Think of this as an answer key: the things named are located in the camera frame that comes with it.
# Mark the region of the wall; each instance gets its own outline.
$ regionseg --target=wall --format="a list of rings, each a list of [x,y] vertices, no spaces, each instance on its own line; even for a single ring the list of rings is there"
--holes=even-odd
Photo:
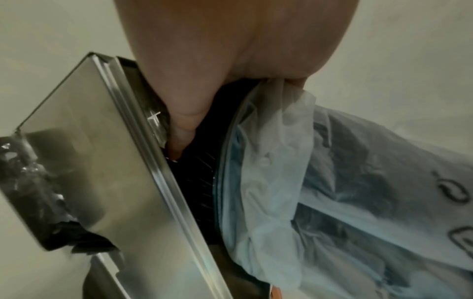
[[[362,0],[306,89],[320,105],[473,152],[472,16],[471,0]],[[132,57],[110,0],[2,0],[0,135],[89,51]],[[0,219],[2,298],[80,298],[83,258],[42,252],[2,198]]]

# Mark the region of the orange object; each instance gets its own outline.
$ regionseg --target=orange object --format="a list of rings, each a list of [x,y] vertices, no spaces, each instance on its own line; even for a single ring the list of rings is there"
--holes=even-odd
[[[273,287],[271,289],[271,299],[282,299],[281,290],[276,287]]]

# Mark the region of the metal container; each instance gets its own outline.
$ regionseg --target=metal container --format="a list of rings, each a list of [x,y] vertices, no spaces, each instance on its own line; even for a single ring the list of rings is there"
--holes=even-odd
[[[89,54],[0,140],[0,187],[45,248],[95,254],[88,279],[105,298],[268,298],[206,244],[161,150],[167,123],[134,62]]]

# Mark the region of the skin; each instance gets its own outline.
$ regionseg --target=skin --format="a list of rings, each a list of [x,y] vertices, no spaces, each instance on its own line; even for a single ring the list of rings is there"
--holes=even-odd
[[[358,0],[115,0],[136,61],[171,116],[176,160],[224,84],[304,86],[340,43]]]

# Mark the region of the plastic bag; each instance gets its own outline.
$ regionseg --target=plastic bag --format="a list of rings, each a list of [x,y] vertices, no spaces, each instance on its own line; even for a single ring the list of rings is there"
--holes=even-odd
[[[233,260],[313,298],[473,298],[473,166],[314,102],[269,80],[234,119],[216,187]]]

